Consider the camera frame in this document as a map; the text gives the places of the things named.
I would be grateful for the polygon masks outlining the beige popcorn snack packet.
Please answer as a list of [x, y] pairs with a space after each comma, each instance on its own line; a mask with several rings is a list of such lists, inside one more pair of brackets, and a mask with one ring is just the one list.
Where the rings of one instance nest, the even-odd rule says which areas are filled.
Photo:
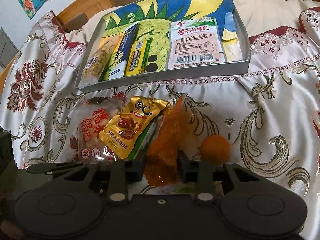
[[103, 70], [107, 66], [109, 59], [122, 37], [122, 34], [117, 34], [111, 37], [102, 38], [97, 50], [88, 59], [82, 70], [79, 88], [98, 83]]

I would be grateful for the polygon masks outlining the orange spicy snack packet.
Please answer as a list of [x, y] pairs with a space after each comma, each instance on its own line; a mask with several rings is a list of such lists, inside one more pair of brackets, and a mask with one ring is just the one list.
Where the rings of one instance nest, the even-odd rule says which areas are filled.
[[186, 148], [193, 133], [191, 112], [185, 106], [186, 97], [186, 94], [180, 96], [164, 112], [157, 137], [147, 150], [144, 176], [150, 186], [161, 187], [177, 180], [178, 152]]

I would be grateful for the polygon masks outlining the white pink sausage packet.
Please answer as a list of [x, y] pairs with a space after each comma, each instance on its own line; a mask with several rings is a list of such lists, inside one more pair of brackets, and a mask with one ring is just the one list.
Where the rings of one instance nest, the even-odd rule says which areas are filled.
[[226, 57], [214, 17], [172, 22], [167, 69], [225, 63]]

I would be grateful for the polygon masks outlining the gold chicken snack packet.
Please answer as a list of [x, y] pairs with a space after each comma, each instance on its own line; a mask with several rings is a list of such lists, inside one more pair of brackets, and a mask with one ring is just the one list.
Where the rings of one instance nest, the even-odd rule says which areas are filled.
[[169, 106], [170, 103], [162, 99], [132, 96], [123, 111], [106, 124], [99, 138], [120, 159], [125, 159], [149, 123]]

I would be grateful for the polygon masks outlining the grey tray with painted liner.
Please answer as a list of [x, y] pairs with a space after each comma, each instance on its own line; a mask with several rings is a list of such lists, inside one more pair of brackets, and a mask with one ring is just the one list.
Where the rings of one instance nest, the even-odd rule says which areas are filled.
[[[177, 79], [212, 76], [230, 77], [246, 74], [250, 62], [249, 39], [242, 20], [240, 20], [241, 25], [239, 27], [238, 20], [234, 19], [234, 7], [230, 0], [147, 0], [146, 2], [138, 1], [125, 5], [113, 11], [114, 14], [106, 14], [99, 21], [88, 43], [76, 77], [75, 87], [83, 92], [92, 92], [116, 86], [142, 83], [142, 81], [135, 83], [133, 78], [138, 75], [125, 76], [125, 74], [122, 78], [102, 81], [102, 73], [98, 83], [79, 88], [82, 70], [88, 59], [97, 50], [102, 38], [120, 34], [133, 23], [138, 23], [134, 43], [153, 38], [143, 74], [160, 74], [161, 70], [171, 70], [174, 72], [173, 77], [178, 77]], [[165, 31], [165, 27], [155, 30], [155, 27], [147, 23], [147, 19], [165, 19], [169, 20], [171, 25], [172, 22], [203, 17], [214, 17], [216, 19], [226, 62], [199, 67], [167, 69], [167, 60], [170, 54], [170, 26], [168, 31]]]

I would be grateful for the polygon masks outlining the clear red-lettered rice cracker bag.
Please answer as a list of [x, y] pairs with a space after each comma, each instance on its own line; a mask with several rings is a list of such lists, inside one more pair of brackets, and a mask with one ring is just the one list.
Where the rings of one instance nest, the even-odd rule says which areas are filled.
[[94, 97], [77, 105], [78, 161], [110, 164], [117, 159], [99, 138], [99, 134], [122, 108], [121, 99], [108, 97]]

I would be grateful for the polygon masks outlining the floral satin bedspread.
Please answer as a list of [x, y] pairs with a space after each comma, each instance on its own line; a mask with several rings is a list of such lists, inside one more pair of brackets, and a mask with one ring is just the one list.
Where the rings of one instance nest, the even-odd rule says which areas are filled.
[[1, 127], [11, 133], [19, 169], [77, 158], [75, 107], [98, 96], [127, 102], [133, 95], [170, 102], [186, 94], [192, 141], [228, 139], [231, 160], [302, 196], [306, 239], [319, 239], [319, 7], [304, 10], [304, 29], [282, 26], [250, 37], [246, 75], [116, 87], [98, 93], [74, 88], [86, 44], [69, 42], [53, 13], [32, 28], [12, 64], [1, 100]]

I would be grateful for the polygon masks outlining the grey wall panel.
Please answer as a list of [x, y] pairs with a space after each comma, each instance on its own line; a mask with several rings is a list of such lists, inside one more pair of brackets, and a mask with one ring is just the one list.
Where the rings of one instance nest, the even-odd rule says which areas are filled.
[[5, 33], [5, 31], [0, 29], [0, 72], [2, 73], [9, 62], [17, 54], [18, 49]]

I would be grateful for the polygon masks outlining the dark blue snack packet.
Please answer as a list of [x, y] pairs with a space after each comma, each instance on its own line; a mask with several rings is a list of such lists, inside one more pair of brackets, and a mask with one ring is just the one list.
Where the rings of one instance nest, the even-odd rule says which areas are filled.
[[137, 29], [138, 23], [133, 23], [126, 27], [124, 32], [119, 34], [120, 40], [116, 45], [108, 65], [101, 76], [102, 81], [124, 77], [126, 65], [135, 40]]

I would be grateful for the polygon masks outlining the orange round ball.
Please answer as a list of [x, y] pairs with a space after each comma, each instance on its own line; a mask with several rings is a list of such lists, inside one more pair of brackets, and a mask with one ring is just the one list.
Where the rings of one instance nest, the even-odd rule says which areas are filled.
[[231, 145], [220, 135], [211, 135], [200, 145], [201, 160], [209, 161], [213, 165], [226, 163], [231, 155]]

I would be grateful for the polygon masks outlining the yellow snack packet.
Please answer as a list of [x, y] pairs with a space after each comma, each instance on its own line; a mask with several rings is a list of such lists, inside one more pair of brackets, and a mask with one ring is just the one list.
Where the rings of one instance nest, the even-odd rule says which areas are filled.
[[125, 76], [143, 74], [153, 38], [136, 41], [131, 48], [129, 60], [125, 69]]

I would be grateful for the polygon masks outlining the green white snack packet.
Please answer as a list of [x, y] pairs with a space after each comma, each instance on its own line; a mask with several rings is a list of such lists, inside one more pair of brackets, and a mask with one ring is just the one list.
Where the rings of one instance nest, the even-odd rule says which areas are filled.
[[148, 124], [146, 129], [137, 138], [133, 150], [128, 155], [127, 159], [136, 159], [140, 151], [148, 146], [151, 138], [153, 137], [158, 124], [157, 121], [152, 121]]

